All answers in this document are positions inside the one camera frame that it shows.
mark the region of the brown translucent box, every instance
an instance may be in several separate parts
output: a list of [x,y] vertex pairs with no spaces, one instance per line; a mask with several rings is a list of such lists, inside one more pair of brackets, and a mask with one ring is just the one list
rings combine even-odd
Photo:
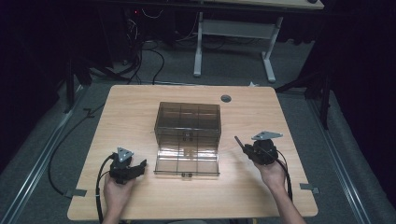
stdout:
[[160,102],[154,131],[156,175],[219,175],[219,105]]

